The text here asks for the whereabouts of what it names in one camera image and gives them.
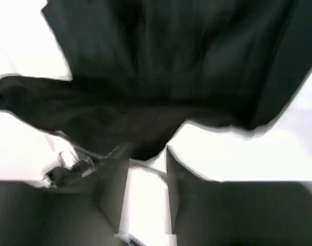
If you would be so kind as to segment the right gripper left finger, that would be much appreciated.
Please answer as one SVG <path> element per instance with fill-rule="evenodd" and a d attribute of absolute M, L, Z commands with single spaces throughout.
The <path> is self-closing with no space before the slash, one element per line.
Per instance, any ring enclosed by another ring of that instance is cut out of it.
<path fill-rule="evenodd" d="M 118 245 L 129 148 L 80 154 L 73 170 L 55 168 L 55 187 L 0 181 L 0 245 Z"/>

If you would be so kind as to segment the black pleated skirt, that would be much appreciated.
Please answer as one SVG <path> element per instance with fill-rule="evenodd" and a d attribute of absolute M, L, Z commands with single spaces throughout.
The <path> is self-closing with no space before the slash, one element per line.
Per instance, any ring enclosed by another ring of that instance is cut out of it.
<path fill-rule="evenodd" d="M 49 1 L 72 80 L 6 76 L 0 110 L 86 151 L 157 155 L 187 119 L 252 130 L 312 68 L 312 1 Z"/>

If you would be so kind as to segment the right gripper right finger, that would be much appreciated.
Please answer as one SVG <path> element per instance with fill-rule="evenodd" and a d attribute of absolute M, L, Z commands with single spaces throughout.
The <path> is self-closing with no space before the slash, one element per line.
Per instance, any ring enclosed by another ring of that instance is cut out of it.
<path fill-rule="evenodd" d="M 207 181 L 166 150 L 171 228 L 178 245 L 312 245 L 312 187 Z"/>

